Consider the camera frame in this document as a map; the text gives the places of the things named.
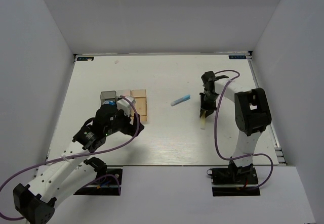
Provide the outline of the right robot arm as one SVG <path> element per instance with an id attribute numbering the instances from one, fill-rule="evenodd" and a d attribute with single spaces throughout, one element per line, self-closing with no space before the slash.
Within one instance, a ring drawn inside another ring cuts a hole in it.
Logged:
<path id="1" fill-rule="evenodd" d="M 236 148 L 229 161 L 229 178 L 240 183 L 252 171 L 255 147 L 272 118 L 264 89 L 245 87 L 226 75 L 216 76 L 213 71 L 202 76 L 204 91 L 200 93 L 199 117 L 206 118 L 220 109 L 221 100 L 234 103 L 234 118 L 239 130 Z"/>

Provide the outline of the cream yellow pastel highlighter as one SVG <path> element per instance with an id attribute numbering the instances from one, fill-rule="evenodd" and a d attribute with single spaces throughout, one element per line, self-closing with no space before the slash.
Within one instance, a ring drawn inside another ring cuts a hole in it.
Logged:
<path id="1" fill-rule="evenodd" d="M 200 118 L 200 128 L 205 129 L 205 127 L 206 127 L 206 118 L 204 116 L 202 116 Z"/>

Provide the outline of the blue pastel highlighter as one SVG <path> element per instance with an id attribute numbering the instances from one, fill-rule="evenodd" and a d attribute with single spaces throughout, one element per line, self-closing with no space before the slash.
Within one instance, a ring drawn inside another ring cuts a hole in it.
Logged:
<path id="1" fill-rule="evenodd" d="M 176 100 L 172 101 L 172 102 L 170 103 L 170 105 L 171 105 L 172 107 L 174 107 L 174 106 L 176 106 L 176 105 L 178 105 L 178 104 L 180 104 L 180 103 L 182 103 L 182 102 L 185 102 L 185 101 L 189 100 L 190 98 L 191 98 L 191 95 L 185 95 L 185 96 L 183 96 L 183 97 L 181 97 L 181 98 L 179 98 L 179 99 L 176 99 Z"/>

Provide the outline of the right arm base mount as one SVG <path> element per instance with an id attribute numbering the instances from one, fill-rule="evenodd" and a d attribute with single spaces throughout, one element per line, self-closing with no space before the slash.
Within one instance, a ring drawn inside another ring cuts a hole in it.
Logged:
<path id="1" fill-rule="evenodd" d="M 260 196 L 256 170 L 237 176 L 231 175 L 228 168 L 210 168 L 207 176 L 211 179 L 213 197 Z"/>

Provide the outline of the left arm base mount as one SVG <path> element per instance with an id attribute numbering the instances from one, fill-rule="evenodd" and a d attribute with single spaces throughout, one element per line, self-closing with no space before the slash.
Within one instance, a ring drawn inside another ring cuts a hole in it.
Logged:
<path id="1" fill-rule="evenodd" d="M 122 190 L 123 169 L 108 168 L 107 174 L 115 176 L 106 176 L 90 185 L 77 190 L 75 196 L 120 196 Z"/>

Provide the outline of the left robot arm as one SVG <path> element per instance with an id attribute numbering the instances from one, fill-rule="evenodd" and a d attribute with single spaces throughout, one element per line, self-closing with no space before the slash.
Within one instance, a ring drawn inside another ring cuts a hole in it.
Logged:
<path id="1" fill-rule="evenodd" d="M 116 178 L 97 158 L 108 136 L 121 132 L 135 138 L 143 129 L 133 98 L 103 104 L 73 136 L 60 158 L 49 161 L 46 169 L 26 185 L 13 189 L 15 209 L 29 223 L 47 223 L 61 202 L 79 189 Z"/>

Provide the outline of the blue tape roll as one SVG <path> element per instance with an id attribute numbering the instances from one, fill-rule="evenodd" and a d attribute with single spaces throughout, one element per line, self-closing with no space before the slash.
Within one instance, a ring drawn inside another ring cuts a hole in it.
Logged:
<path id="1" fill-rule="evenodd" d="M 106 100 L 103 102 L 104 105 L 115 105 L 115 101 L 111 101 L 111 100 Z"/>

